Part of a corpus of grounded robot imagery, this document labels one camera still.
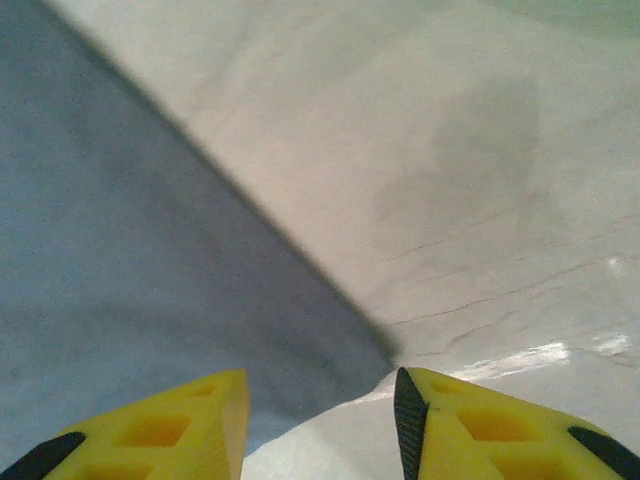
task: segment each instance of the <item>yellow ski tip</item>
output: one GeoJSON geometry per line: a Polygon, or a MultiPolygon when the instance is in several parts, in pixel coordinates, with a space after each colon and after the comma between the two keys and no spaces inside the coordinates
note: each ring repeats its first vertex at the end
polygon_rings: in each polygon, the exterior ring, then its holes
{"type": "Polygon", "coordinates": [[[204,377],[68,428],[86,438],[46,480],[239,480],[248,420],[244,371],[204,377]]]}
{"type": "Polygon", "coordinates": [[[430,370],[399,370],[394,410],[405,480],[640,478],[595,425],[430,370]]]}

